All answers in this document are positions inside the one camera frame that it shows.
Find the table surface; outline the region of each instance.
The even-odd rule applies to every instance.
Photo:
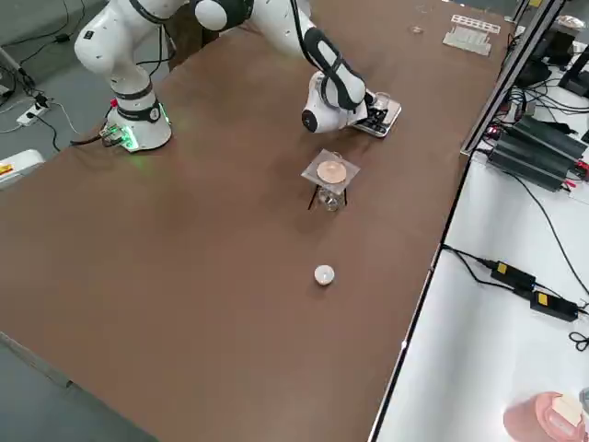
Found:
[[[159,88],[164,148],[69,148],[2,194],[2,331],[164,441],[366,439],[509,29],[344,3],[314,18],[403,105],[386,140],[306,133],[310,67],[233,30]],[[490,58],[441,43],[453,14],[502,26]],[[362,168],[337,214],[306,210],[321,149]]]
[[[560,77],[553,68],[552,78]],[[549,87],[548,93],[570,106],[589,106],[589,100],[559,87]],[[573,138],[586,132],[586,114],[552,112],[579,132]],[[553,121],[546,109],[537,108],[535,117]],[[539,208],[521,184],[484,163],[485,156],[474,156],[445,242],[476,256],[509,262],[584,305],[589,299]],[[579,183],[571,195],[527,185],[546,208],[587,284],[589,185]],[[490,280],[488,271],[476,263],[471,266],[481,279]],[[589,386],[589,351],[579,353],[568,339],[570,332],[589,336],[589,320],[566,323],[530,310],[511,293],[477,285],[454,255],[442,252],[378,440],[469,442],[473,435],[483,434],[488,441],[511,441],[502,425],[508,406],[546,390],[577,397]]]

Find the black stand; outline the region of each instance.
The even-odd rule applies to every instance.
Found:
[[[582,72],[589,63],[589,46],[562,77],[559,86],[570,90],[573,94],[589,98],[589,72]]]

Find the white robotic arm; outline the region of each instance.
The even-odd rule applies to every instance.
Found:
[[[304,55],[319,70],[309,83],[303,111],[303,125],[309,131],[329,132],[369,117],[374,95],[367,93],[363,79],[296,0],[191,0],[191,7],[210,30],[227,30],[249,19],[279,51]],[[386,132],[383,126],[373,134],[384,136]]]
[[[160,147],[172,135],[151,78],[133,61],[133,50],[184,3],[110,0],[75,42],[78,59],[88,70],[107,78],[117,99],[102,134],[130,152]]]
[[[147,72],[133,62],[133,49],[161,26],[185,0],[110,0],[80,32],[75,53],[92,72],[110,82],[118,105],[111,109],[103,134],[127,150],[160,147],[171,136],[163,107]],[[279,50],[304,55],[319,72],[309,85],[303,124],[311,132],[353,125],[385,136],[400,107],[376,108],[335,45],[317,29],[296,0],[191,0],[196,18],[210,30],[234,28],[250,19]]]

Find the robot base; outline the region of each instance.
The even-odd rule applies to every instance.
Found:
[[[157,149],[167,143],[172,136],[169,120],[161,104],[159,112],[160,116],[156,122],[138,122],[124,118],[116,108],[113,108],[100,134],[103,139],[108,137],[113,144],[118,144],[131,153]]]
[[[384,138],[401,114],[401,105],[384,92],[377,92],[375,96],[375,103],[368,108],[368,118],[352,127],[377,138]]]

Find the green led light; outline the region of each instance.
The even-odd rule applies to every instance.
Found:
[[[164,115],[166,122],[169,124],[169,118],[167,117],[166,110],[164,109],[164,106],[162,106],[162,103],[159,103],[159,109],[161,110],[162,114]]]
[[[131,128],[129,126],[124,126],[121,130],[123,133],[122,139],[124,140],[126,138],[124,147],[132,152],[135,150],[139,150],[139,144],[137,143],[137,140],[135,139],[135,135],[133,134]]]

